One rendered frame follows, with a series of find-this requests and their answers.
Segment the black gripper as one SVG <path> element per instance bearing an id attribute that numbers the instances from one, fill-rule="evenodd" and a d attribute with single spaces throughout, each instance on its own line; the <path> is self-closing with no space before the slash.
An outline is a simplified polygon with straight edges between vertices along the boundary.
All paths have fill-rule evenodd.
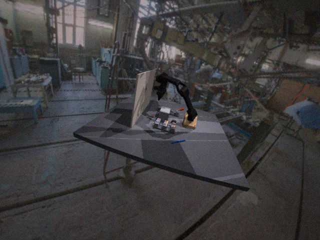
<path id="1" fill-rule="evenodd" d="M 162 98 L 162 96 L 166 93 L 166 87 L 165 85 L 160 85 L 159 91 L 156 92 L 156 94 L 158 95 L 158 101 Z"/>

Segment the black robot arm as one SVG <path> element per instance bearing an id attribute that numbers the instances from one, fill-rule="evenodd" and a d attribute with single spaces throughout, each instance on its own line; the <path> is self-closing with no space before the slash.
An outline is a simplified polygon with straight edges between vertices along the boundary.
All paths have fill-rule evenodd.
<path id="1" fill-rule="evenodd" d="M 188 116 L 187 116 L 187 120 L 188 121 L 194 121 L 194 119 L 196 118 L 196 116 L 198 115 L 197 111 L 195 108 L 193 108 L 190 97 L 189 97 L 189 89 L 186 86 L 186 84 L 182 83 L 180 80 L 177 80 L 171 76 L 169 76 L 167 73 L 163 72 L 161 75 L 157 75 L 156 82 L 161 83 L 161 85 L 166 86 L 167 83 L 172 83 L 176 86 L 176 90 L 177 92 L 180 94 L 181 97 L 183 97 L 186 106 L 188 108 L 188 110 L 186 111 Z M 179 90 L 179 85 L 182 85 L 183 87 Z M 154 90 L 160 90 L 160 86 L 154 86 L 153 87 Z"/>

